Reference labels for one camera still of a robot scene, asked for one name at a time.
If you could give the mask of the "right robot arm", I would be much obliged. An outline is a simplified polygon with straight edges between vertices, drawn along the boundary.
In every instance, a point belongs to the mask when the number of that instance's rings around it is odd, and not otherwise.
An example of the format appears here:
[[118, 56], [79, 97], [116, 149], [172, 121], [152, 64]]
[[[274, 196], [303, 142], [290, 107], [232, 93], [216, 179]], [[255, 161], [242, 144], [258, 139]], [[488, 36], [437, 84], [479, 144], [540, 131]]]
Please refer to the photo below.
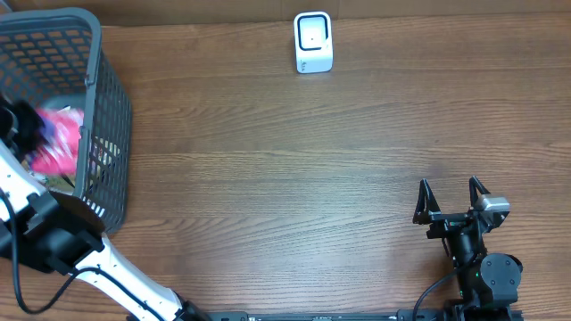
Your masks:
[[[426, 237], [439, 239], [453, 270], [430, 285], [417, 299], [412, 320], [521, 320], [523, 314], [510, 306], [518, 300], [523, 264], [513, 255], [490, 253], [484, 235], [498, 228], [510, 212], [506, 197], [491, 193], [477, 177], [468, 181], [470, 206], [467, 211], [444, 214], [425, 179], [419, 182], [418, 201], [412, 222], [427, 225]], [[442, 309], [424, 312], [425, 298], [455, 278], [459, 297], [447, 300]]]

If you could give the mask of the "red purple pad package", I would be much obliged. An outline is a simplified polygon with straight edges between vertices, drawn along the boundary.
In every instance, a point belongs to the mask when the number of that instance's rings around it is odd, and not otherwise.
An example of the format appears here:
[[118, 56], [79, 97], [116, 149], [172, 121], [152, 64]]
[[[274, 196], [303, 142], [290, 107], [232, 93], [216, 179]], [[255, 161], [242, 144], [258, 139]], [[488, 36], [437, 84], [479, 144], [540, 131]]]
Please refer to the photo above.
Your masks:
[[44, 121], [44, 142], [32, 153], [30, 168], [43, 175], [75, 175], [79, 158], [80, 128], [84, 112], [66, 107], [60, 110], [37, 109]]

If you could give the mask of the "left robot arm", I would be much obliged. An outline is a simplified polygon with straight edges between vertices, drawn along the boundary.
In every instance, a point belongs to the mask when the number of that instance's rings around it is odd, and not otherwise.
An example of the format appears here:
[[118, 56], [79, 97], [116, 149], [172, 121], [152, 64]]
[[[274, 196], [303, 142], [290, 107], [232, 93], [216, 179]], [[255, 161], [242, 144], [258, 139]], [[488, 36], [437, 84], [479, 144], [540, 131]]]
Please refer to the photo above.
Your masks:
[[[12, 262], [19, 308], [48, 311], [77, 279], [128, 310], [131, 320], [205, 320], [207, 314], [128, 261], [111, 243], [101, 219], [81, 200], [38, 183], [21, 163], [42, 141], [45, 123], [24, 101], [1, 101], [1, 255]], [[41, 308], [23, 296], [20, 267], [58, 272], [65, 283]]]

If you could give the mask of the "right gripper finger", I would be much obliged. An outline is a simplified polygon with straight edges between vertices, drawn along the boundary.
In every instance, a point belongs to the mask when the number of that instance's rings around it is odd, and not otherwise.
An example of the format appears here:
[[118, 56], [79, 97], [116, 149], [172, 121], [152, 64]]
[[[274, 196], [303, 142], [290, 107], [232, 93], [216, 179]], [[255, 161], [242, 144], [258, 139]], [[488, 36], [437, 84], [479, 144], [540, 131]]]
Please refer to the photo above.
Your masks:
[[434, 193], [426, 179], [419, 182], [418, 201], [412, 222], [418, 225], [429, 225], [442, 215]]
[[481, 195], [489, 194], [490, 192], [485, 188], [477, 176], [472, 176], [468, 180], [469, 194], [470, 194], [470, 206], [475, 209], [476, 203]]

